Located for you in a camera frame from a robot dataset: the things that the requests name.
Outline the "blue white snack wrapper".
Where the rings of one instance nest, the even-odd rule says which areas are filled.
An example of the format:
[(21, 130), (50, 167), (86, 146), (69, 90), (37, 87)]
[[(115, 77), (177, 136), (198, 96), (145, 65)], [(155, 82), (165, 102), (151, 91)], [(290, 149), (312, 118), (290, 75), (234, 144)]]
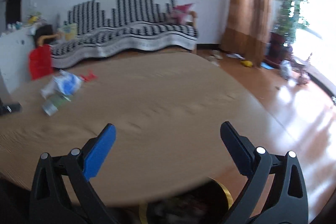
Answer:
[(47, 98), (56, 93), (63, 96), (72, 96), (81, 88), (82, 83), (83, 79), (81, 77), (60, 70), (59, 75), (53, 76), (50, 82), (41, 89), (41, 95), (43, 98)]

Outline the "black trash bin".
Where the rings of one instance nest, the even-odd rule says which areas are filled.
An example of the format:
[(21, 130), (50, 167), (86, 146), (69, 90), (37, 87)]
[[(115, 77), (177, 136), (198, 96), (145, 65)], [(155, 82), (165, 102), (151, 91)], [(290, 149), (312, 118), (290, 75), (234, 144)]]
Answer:
[(141, 223), (223, 223), (234, 203), (229, 190), (209, 178), (174, 197), (139, 206)]

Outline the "clear plastic bag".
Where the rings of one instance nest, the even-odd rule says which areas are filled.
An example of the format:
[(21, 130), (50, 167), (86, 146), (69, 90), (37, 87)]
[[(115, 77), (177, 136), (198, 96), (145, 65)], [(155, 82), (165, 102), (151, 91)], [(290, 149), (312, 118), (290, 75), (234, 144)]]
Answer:
[(49, 117), (53, 116), (62, 106), (71, 102), (71, 98), (71, 96), (64, 94), (53, 94), (42, 105), (42, 109)]

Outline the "red plastic chair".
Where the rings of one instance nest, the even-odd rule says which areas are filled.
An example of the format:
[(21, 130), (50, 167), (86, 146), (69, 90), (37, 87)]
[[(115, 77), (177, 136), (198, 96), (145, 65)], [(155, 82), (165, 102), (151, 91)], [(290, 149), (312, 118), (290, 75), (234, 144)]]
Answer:
[(29, 73), (32, 80), (51, 75), (54, 72), (51, 60), (51, 47), (43, 45), (29, 54)]

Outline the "white cabinet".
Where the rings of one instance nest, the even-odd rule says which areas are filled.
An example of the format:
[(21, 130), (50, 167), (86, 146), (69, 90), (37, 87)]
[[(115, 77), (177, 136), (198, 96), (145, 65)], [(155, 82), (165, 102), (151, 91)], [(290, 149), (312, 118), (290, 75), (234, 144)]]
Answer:
[(29, 27), (1, 36), (1, 77), (10, 94), (31, 80), (29, 54), (34, 49)]

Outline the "small red toy piece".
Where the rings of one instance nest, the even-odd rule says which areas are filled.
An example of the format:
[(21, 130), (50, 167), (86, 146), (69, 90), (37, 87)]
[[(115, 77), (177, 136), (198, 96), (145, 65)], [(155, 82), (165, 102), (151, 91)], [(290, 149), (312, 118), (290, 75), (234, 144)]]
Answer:
[(88, 82), (91, 82), (95, 79), (97, 79), (97, 76), (92, 72), (92, 71), (89, 71), (87, 74), (85, 75), (80, 75), (80, 78), (85, 82), (85, 83), (88, 83)]

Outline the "children's picture book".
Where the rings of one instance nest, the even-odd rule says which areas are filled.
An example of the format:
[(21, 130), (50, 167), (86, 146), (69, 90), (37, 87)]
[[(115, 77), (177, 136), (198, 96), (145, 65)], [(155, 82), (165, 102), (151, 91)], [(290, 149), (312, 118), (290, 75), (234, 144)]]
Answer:
[(76, 38), (77, 36), (77, 24), (67, 24), (58, 28), (58, 32), (61, 34), (61, 38), (64, 41), (70, 41)]

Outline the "yellow toy on floor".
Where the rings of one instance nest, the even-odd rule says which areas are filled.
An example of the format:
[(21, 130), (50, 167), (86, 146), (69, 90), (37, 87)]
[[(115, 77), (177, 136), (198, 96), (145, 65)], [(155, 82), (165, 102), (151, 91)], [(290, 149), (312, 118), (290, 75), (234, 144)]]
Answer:
[(249, 60), (242, 60), (242, 61), (240, 61), (240, 64), (243, 65), (244, 67), (248, 67), (248, 68), (253, 67), (252, 61), (249, 61)]

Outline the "black white striped sofa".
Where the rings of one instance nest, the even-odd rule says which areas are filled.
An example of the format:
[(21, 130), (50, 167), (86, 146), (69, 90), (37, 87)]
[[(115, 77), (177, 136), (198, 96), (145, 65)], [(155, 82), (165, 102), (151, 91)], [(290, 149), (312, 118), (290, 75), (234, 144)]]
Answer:
[(62, 31), (75, 37), (51, 47), (53, 67), (66, 69), (84, 59), (111, 57), (124, 50), (159, 51), (179, 46), (193, 51), (199, 32), (171, 14), (177, 0), (91, 0), (60, 15)]

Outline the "potted green plant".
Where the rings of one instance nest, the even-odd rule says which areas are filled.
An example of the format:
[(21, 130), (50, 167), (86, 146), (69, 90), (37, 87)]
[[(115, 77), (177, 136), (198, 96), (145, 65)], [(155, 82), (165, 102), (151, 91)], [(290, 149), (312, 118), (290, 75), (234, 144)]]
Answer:
[(300, 12), (302, 2), (307, 3), (307, 0), (282, 0), (280, 11), (273, 27), (273, 32), (282, 36), (288, 44), (295, 42), (297, 29), (308, 29), (309, 22)]

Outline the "brown curtain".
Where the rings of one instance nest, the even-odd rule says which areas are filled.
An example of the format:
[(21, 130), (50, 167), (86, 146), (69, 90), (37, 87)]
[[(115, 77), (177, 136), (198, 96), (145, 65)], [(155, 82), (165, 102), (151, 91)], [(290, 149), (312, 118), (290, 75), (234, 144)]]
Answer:
[(272, 0), (230, 0), (220, 48), (260, 67), (270, 38)]

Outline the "pink cartoon pillow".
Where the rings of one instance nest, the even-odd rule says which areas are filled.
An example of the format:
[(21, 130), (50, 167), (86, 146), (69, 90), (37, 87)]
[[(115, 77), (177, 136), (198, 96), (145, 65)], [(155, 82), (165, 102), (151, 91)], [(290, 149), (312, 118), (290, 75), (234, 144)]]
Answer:
[(170, 21), (173, 24), (185, 24), (190, 15), (193, 3), (175, 6), (170, 13)]

